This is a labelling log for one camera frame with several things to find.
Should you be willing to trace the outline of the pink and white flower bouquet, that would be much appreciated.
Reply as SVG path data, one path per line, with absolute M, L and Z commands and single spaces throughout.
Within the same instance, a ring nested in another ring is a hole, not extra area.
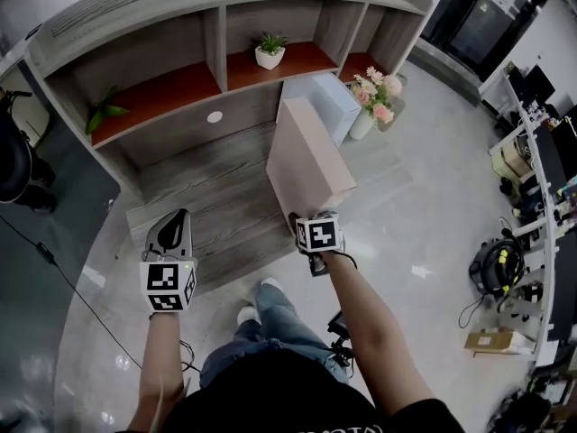
M 365 75 L 354 74 L 352 91 L 361 107 L 377 124 L 390 124 L 395 118 L 392 99 L 400 97 L 403 84 L 396 75 L 384 75 L 373 66 Z

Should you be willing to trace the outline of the person's legs in blue jeans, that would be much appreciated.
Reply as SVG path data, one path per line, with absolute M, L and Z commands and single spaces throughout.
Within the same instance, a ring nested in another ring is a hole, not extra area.
M 201 388 L 245 356 L 280 349 L 320 363 L 338 382 L 349 382 L 347 372 L 335 361 L 333 350 L 300 319 L 284 291 L 259 285 L 252 306 L 258 312 L 259 321 L 237 326 L 232 340 L 206 358 L 200 372 Z

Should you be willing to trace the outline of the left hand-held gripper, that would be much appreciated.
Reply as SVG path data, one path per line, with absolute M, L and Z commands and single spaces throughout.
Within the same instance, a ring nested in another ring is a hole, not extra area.
M 197 286 L 191 216 L 177 209 L 161 218 L 147 234 L 139 263 L 141 291 L 153 313 L 186 311 Z

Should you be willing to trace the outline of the beige cardboard box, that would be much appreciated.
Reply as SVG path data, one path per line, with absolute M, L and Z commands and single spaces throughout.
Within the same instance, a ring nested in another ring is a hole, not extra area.
M 280 101 L 266 172 L 284 216 L 337 207 L 357 184 L 305 97 Z

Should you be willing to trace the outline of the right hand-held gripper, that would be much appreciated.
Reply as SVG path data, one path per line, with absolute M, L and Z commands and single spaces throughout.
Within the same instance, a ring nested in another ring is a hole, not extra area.
M 311 275 L 313 277 L 327 275 L 322 253 L 342 252 L 344 247 L 339 215 L 329 210 L 306 218 L 292 212 L 288 215 L 288 223 L 295 236 L 298 252 L 305 255 L 308 260 Z

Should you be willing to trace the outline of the black computer monitor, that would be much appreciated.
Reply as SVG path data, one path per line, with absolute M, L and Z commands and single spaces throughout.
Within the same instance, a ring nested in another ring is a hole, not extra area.
M 508 73 L 508 81 L 512 86 L 517 99 L 520 103 L 524 103 L 527 99 L 527 89 L 526 89 L 526 82 L 523 74 L 517 67 L 513 67 L 510 69 Z
M 543 70 L 535 65 L 525 76 L 529 90 L 540 105 L 545 105 L 554 94 L 555 88 Z

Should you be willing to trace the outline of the white ribbed vase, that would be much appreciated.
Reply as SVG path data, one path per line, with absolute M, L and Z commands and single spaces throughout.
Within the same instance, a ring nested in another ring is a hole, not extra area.
M 361 140 L 374 126 L 374 120 L 370 112 L 362 109 L 349 130 L 349 136 L 356 141 Z

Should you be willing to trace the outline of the grey door mat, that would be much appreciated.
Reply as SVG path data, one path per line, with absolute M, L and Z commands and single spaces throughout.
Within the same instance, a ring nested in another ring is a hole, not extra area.
M 444 83 L 473 106 L 481 103 L 479 77 L 458 60 L 440 51 L 428 41 L 418 38 L 408 61 Z

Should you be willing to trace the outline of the person's right forearm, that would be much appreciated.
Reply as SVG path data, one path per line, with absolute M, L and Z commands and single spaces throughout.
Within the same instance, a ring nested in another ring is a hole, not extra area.
M 323 254 L 354 357 L 373 403 L 392 416 L 434 394 L 419 373 L 390 308 L 345 256 Z

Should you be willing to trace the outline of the light blue box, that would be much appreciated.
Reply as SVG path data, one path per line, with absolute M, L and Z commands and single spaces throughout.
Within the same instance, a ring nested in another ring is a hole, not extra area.
M 285 80 L 280 99 L 296 97 L 307 99 L 334 144 L 340 147 L 361 111 L 349 88 L 334 73 Z

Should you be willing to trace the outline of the small plant in white pot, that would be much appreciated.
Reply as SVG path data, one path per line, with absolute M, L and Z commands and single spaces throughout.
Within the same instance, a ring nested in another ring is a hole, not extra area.
M 255 60 L 258 66 L 266 70 L 275 69 L 285 53 L 288 38 L 282 34 L 264 32 L 254 48 Z

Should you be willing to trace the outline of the white rounded cabinet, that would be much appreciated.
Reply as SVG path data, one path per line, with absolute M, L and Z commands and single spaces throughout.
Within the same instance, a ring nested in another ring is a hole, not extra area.
M 46 134 L 50 122 L 50 114 L 40 99 L 32 92 L 23 73 L 14 68 L 3 81 L 4 90 L 23 91 L 30 97 L 18 96 L 13 101 L 12 117 L 18 128 L 26 134 L 32 147 L 36 147 Z

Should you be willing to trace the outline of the small black monitor rig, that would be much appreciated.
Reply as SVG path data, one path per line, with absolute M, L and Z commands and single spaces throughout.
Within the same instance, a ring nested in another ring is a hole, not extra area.
M 354 354 L 352 348 L 345 345 L 350 341 L 350 336 L 341 310 L 328 322 L 327 332 L 337 336 L 337 339 L 331 343 L 335 361 L 344 369 L 353 368 Z

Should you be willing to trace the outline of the white curved counter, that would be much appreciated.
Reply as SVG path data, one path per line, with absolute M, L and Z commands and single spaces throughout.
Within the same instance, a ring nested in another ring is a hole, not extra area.
M 16 43 L 10 51 L 0 58 L 0 80 L 23 59 L 24 52 L 30 40 L 40 28 L 41 24 L 32 29 L 24 39 Z

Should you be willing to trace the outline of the black glass double door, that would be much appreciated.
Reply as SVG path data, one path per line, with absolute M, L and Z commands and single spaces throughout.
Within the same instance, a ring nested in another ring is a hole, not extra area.
M 506 58 L 547 0 L 440 0 L 421 37 L 481 81 Z

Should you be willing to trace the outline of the white long office bench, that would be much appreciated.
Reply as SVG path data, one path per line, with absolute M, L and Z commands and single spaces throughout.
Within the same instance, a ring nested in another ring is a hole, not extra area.
M 509 72 L 502 70 L 499 81 L 508 93 L 508 102 L 520 115 L 520 125 L 489 150 L 491 156 L 520 134 L 527 136 L 531 153 L 531 166 L 542 191 L 544 215 L 536 221 L 516 228 L 513 235 L 521 236 L 538 228 L 544 230 L 543 254 L 544 294 L 536 316 L 540 327 L 536 347 L 532 354 L 536 367 L 554 362 L 557 349 L 572 334 L 573 315 L 577 309 L 577 227 L 573 222 L 563 226 L 554 218 L 555 198 L 567 183 L 563 165 L 554 140 L 544 125 L 545 115 L 532 106 L 523 107 L 509 79 Z

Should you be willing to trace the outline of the green leafy plant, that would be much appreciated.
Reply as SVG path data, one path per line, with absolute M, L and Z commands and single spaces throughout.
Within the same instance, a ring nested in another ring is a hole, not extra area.
M 108 117 L 122 116 L 129 113 L 129 110 L 117 106 L 112 103 L 116 93 L 118 91 L 117 86 L 112 86 L 106 92 L 104 98 L 98 102 L 94 103 L 89 109 L 89 117 L 85 127 L 85 134 L 91 135 Z

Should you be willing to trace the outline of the person's black shirt torso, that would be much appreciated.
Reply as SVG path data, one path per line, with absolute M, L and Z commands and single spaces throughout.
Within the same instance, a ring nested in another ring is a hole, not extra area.
M 387 416 L 320 363 L 289 350 L 248 355 L 180 402 L 160 433 L 464 433 L 437 399 Z

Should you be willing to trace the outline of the grey wooden desk with shelves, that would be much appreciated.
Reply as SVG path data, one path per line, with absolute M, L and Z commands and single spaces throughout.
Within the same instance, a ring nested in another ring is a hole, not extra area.
M 70 131 L 120 185 L 134 242 L 190 212 L 199 288 L 253 272 L 294 247 L 266 172 L 283 82 L 334 73 L 347 87 L 393 74 L 433 0 L 80 0 L 46 21 L 24 58 Z M 261 35 L 288 38 L 257 65 Z M 129 110 L 85 134 L 108 89 Z M 207 116 L 221 111 L 215 124 Z

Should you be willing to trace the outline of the person's left forearm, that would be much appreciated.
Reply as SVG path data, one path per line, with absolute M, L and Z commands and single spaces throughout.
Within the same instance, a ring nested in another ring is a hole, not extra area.
M 160 431 L 184 390 L 178 313 L 151 316 L 143 354 L 136 412 L 129 431 Z

